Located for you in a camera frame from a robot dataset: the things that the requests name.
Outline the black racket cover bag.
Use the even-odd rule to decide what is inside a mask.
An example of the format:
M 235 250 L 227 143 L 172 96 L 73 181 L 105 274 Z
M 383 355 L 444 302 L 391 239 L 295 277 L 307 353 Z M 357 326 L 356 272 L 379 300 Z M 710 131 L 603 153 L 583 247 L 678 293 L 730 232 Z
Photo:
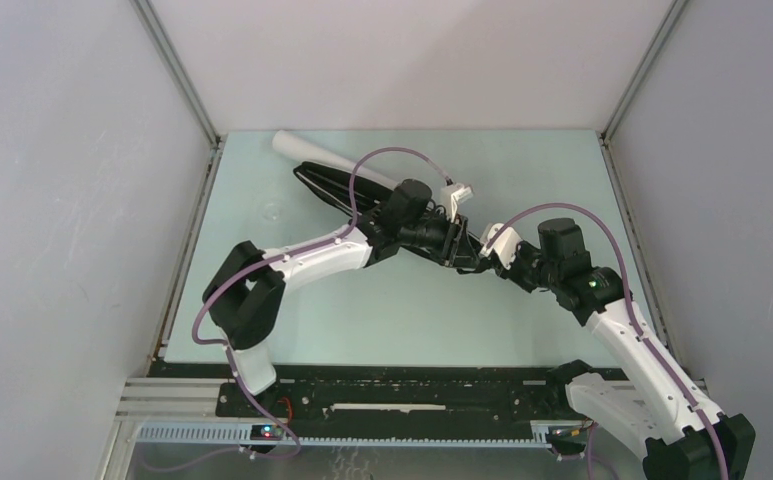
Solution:
M 366 263 L 368 267 L 396 255 L 401 249 L 407 250 L 405 229 L 417 226 L 424 216 L 445 217 L 442 205 L 432 200 L 431 188 L 419 180 L 406 179 L 389 189 L 357 177 L 354 186 L 350 187 L 349 173 L 309 161 L 294 168 L 293 173 L 320 200 L 346 215 L 351 214 L 351 203 L 356 203 L 356 228 L 372 246 Z M 468 239 L 481 245 L 478 237 L 469 230 Z M 482 259 L 476 271 L 454 270 L 461 275 L 479 274 L 487 270 L 496 273 L 496 268 L 500 266 L 498 261 Z

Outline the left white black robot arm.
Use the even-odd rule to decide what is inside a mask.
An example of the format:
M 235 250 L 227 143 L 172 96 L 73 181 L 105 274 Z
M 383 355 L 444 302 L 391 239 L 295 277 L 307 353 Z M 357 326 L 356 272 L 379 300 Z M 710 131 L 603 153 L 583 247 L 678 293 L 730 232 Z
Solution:
M 445 268 L 474 269 L 479 242 L 458 208 L 473 196 L 471 186 L 454 183 L 440 202 L 423 182 L 408 179 L 388 198 L 325 236 L 298 245 L 262 250 L 236 245 L 203 293 L 200 316 L 209 316 L 236 377 L 243 381 L 240 404 L 266 416 L 278 403 L 277 380 L 267 338 L 285 294 L 328 276 L 371 267 L 407 250 Z

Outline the white shuttlecock tube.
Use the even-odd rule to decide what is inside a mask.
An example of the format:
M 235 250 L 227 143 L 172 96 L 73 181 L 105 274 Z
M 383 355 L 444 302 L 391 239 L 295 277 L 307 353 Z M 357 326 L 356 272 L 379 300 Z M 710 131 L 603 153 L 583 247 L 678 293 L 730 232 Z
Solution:
M 354 161 L 324 149 L 286 130 L 277 131 L 271 140 L 271 145 L 277 153 L 297 160 L 299 163 L 309 161 L 347 173 L 351 173 L 356 166 Z M 389 189 L 393 189 L 398 185 L 398 181 L 367 167 L 360 167 L 357 170 L 357 176 L 376 182 Z

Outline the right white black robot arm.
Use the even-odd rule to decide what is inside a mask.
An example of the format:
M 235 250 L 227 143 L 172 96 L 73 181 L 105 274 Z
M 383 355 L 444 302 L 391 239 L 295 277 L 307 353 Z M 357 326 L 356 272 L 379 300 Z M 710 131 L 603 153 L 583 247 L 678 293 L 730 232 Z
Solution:
M 742 414 L 729 416 L 686 374 L 650 328 L 623 276 L 593 265 L 571 218 L 538 227 L 539 243 L 509 223 L 491 224 L 481 254 L 496 273 L 532 292 L 547 290 L 597 339 L 633 385 L 635 400 L 615 393 L 582 361 L 543 392 L 558 418 L 575 412 L 596 421 L 640 461 L 649 479 L 742 479 L 756 432 Z

